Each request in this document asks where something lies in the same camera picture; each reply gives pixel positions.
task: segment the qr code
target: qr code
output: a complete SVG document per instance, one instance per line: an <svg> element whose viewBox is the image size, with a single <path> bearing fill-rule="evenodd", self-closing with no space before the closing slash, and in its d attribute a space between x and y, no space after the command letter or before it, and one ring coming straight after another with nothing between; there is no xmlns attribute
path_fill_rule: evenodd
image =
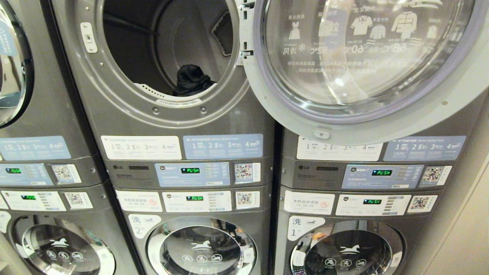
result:
<svg viewBox="0 0 489 275"><path fill-rule="evenodd" d="M53 165L52 167L58 180L73 180L68 165Z"/></svg>
<svg viewBox="0 0 489 275"><path fill-rule="evenodd" d="M253 165L251 163L235 164L234 173L237 179L253 179Z"/></svg>
<svg viewBox="0 0 489 275"><path fill-rule="evenodd" d="M82 195L80 193L65 193L71 206L82 206L84 204Z"/></svg>
<svg viewBox="0 0 489 275"><path fill-rule="evenodd" d="M252 193L251 192L237 192L236 193L236 200L238 205L251 205L253 204L253 198L252 198Z"/></svg>
<svg viewBox="0 0 489 275"><path fill-rule="evenodd" d="M423 182L437 182L442 175L443 167L428 167L423 174Z"/></svg>
<svg viewBox="0 0 489 275"><path fill-rule="evenodd" d="M426 206L428 205L430 197L415 197L413 198L413 201L411 202L411 207L410 209L425 209Z"/></svg>

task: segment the clothes dryer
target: clothes dryer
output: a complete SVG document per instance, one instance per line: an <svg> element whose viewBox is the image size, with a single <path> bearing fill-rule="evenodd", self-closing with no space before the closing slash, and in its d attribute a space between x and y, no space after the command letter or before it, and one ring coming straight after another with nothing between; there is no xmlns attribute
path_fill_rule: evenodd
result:
<svg viewBox="0 0 489 275"><path fill-rule="evenodd" d="M488 86L484 0L241 0L246 75L287 129L335 145L425 130Z"/></svg>
<svg viewBox="0 0 489 275"><path fill-rule="evenodd" d="M182 187L160 168L214 160L229 163L228 179L196 188L271 181L274 120L240 65L234 1L51 3L115 186ZM254 178L242 180L243 163Z"/></svg>
<svg viewBox="0 0 489 275"><path fill-rule="evenodd" d="M402 274L445 186L463 184L451 179L464 173L457 164L475 122L487 119L488 92L384 144L338 146L286 130L274 274Z"/></svg>
<svg viewBox="0 0 489 275"><path fill-rule="evenodd" d="M32 274L139 273L109 182L0 193L0 231Z"/></svg>
<svg viewBox="0 0 489 275"><path fill-rule="evenodd" d="M107 177L50 10L0 1L0 185L83 186Z"/></svg>
<svg viewBox="0 0 489 275"><path fill-rule="evenodd" d="M268 274L271 184L116 193L147 274Z"/></svg>

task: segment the digital display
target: digital display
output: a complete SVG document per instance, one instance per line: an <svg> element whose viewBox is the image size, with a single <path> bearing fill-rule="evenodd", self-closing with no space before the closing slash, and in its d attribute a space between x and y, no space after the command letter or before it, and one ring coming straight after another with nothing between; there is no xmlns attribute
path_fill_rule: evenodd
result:
<svg viewBox="0 0 489 275"><path fill-rule="evenodd" d="M187 196L187 201L199 202L199 201L203 201L203 200L204 200L203 196Z"/></svg>
<svg viewBox="0 0 489 275"><path fill-rule="evenodd" d="M5 171L9 174L22 174L22 171L19 168L5 168Z"/></svg>
<svg viewBox="0 0 489 275"><path fill-rule="evenodd" d="M363 200L364 205L379 205L382 200Z"/></svg>
<svg viewBox="0 0 489 275"><path fill-rule="evenodd" d="M30 200L30 201L35 201L36 197L35 196L21 196L23 200Z"/></svg>
<svg viewBox="0 0 489 275"><path fill-rule="evenodd" d="M182 168L182 174L199 174L200 168Z"/></svg>
<svg viewBox="0 0 489 275"><path fill-rule="evenodd" d="M391 176L392 170L374 170L372 176Z"/></svg>

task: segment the stacked washer dryer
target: stacked washer dryer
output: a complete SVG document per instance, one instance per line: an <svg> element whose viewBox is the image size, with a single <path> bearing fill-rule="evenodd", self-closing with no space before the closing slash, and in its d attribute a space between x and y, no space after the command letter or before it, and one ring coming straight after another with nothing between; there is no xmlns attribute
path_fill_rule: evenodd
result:
<svg viewBox="0 0 489 275"><path fill-rule="evenodd" d="M289 129L276 275L401 274L444 186L463 184L450 179L488 95L488 6L244 1L245 70Z"/></svg>
<svg viewBox="0 0 489 275"><path fill-rule="evenodd" d="M145 271L266 274L274 120L235 2L51 3Z"/></svg>
<svg viewBox="0 0 489 275"><path fill-rule="evenodd" d="M137 274L45 4L0 1L0 231L33 274Z"/></svg>

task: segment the dryer door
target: dryer door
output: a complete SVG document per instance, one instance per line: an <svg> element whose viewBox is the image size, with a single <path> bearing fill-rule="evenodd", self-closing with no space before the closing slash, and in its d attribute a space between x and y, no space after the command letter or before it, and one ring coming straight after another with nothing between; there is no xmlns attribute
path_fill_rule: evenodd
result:
<svg viewBox="0 0 489 275"><path fill-rule="evenodd" d="M34 72L21 24L0 0L0 127L22 115L31 97Z"/></svg>
<svg viewBox="0 0 489 275"><path fill-rule="evenodd" d="M345 221L316 228L294 247L294 275L393 274L402 259L401 236L375 221Z"/></svg>
<svg viewBox="0 0 489 275"><path fill-rule="evenodd" d="M112 252L92 232L49 216L25 216L14 225L22 257L47 275L112 275Z"/></svg>
<svg viewBox="0 0 489 275"><path fill-rule="evenodd" d="M261 104L293 132L331 144L390 141L489 86L488 5L244 0L243 63Z"/></svg>
<svg viewBox="0 0 489 275"><path fill-rule="evenodd" d="M148 257L160 275L248 275L256 248L241 228L207 217L165 222L149 238Z"/></svg>

